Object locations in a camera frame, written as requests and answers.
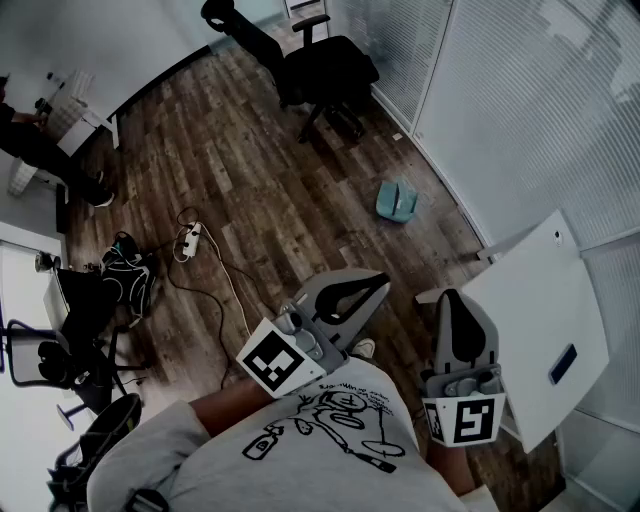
hand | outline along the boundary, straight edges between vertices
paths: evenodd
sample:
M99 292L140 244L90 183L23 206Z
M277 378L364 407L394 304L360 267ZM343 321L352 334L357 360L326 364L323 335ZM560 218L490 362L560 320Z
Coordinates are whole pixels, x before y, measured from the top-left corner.
M36 116L37 120L34 122L34 124L40 128L40 131L44 131L45 127L47 126L47 121L49 121L49 116L47 116L46 114L41 114L40 116Z

chair armrest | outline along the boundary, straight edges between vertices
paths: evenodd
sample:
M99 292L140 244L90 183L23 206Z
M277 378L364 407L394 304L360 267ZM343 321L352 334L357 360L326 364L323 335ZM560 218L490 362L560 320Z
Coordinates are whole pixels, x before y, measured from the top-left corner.
M291 30L294 32L300 32L301 30L307 27L313 27L318 23L324 23L325 21L329 21L331 18L326 14L319 14L318 16L314 16L312 18L307 18L306 20L299 21L294 25L291 25Z
M300 32L304 30L304 46L311 46L313 42L313 27L315 27L319 23L324 23L325 21L329 21L331 18L326 14L320 14L318 16L314 16L313 18L307 18L306 20L302 20L295 25L291 26L291 30L294 32Z

graphic print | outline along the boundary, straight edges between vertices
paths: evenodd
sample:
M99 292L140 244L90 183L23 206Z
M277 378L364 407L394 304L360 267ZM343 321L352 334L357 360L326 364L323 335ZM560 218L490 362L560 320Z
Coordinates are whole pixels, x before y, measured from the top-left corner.
M348 384L334 387L349 387ZM393 413L384 404L386 397L378 393L359 389L358 392L330 389L314 397L299 395L301 403L298 412L293 416L276 420L264 428L265 434L255 439L247 446L242 454L251 460L262 460L274 449L285 432L298 432L303 436L309 436L314 432L324 432L329 438L347 454L356 457L362 462L371 464L385 473L393 473L396 466L386 459L387 457L402 457L404 448L397 444L389 443L384 432L384 416L393 416ZM364 430L365 420L371 419L375 412L380 429L380 439L361 441L365 450L356 450L346 440L350 431ZM383 459L371 455L372 452Z
M454 443L485 441L493 433L493 400L458 402Z
M440 424L436 404L424 404L424 408L427 412L427 422L429 423L431 437L444 443L444 434L442 433L442 425Z
M244 358L244 364L271 391L278 389L303 362L304 358L275 332L269 333Z

window blind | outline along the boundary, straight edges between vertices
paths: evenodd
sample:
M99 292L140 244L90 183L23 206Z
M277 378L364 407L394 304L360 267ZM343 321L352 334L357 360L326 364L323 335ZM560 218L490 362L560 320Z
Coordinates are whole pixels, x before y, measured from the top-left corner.
M432 57L440 47L451 0L327 0L330 35L349 37L380 73L374 85L409 128Z
M640 225L640 20L624 0L457 0L416 140L489 243L563 210ZM611 362L580 407L640 428L640 247L587 260Z

gray t-shirt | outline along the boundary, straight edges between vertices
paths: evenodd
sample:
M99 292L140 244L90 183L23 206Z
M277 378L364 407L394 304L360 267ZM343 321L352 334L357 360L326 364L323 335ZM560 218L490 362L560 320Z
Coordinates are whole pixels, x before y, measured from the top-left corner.
M213 439L176 402L100 462L89 509L119 512L140 488L172 512L497 511L486 487L453 494L391 379L357 359Z

